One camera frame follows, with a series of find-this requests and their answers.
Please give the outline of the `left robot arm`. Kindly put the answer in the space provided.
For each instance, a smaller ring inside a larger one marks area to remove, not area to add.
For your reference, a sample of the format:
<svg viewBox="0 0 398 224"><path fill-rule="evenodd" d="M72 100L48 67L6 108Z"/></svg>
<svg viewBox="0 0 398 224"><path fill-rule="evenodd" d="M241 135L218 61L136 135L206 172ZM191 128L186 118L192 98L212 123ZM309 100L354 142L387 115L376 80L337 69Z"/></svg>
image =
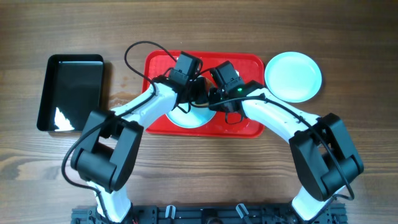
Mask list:
<svg viewBox="0 0 398 224"><path fill-rule="evenodd" d="M92 111L64 161L86 182L82 187L94 192L97 205L74 210L72 223L136 223L125 184L143 132L181 102L205 104L212 88L212 82L203 76L183 83L159 76L129 103L110 111Z"/></svg>

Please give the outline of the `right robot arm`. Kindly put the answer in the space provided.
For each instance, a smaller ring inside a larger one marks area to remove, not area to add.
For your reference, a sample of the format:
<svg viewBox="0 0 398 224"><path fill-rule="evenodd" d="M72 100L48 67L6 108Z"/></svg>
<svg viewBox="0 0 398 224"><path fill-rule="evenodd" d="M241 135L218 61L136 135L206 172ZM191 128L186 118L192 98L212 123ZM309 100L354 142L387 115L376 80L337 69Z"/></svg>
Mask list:
<svg viewBox="0 0 398 224"><path fill-rule="evenodd" d="M311 223L364 171L364 164L344 122L335 114L306 113L276 98L258 82L225 90L212 87L211 110L239 113L263 124L288 142L302 184L290 206L297 221Z"/></svg>

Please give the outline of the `light blue plate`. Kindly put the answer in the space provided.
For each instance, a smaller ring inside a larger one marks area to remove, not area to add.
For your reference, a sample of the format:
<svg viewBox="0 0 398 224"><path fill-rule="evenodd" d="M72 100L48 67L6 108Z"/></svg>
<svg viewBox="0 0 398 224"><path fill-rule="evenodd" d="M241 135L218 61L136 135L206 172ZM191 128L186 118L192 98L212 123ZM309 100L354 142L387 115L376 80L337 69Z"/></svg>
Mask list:
<svg viewBox="0 0 398 224"><path fill-rule="evenodd" d="M196 108L188 103L179 104L175 109L168 112L166 117L181 128L193 129L204 126L212 120L216 112L208 108Z"/></svg>
<svg viewBox="0 0 398 224"><path fill-rule="evenodd" d="M322 73L317 63L300 52L284 52L269 60L264 71L268 90L289 103L313 98L322 86Z"/></svg>

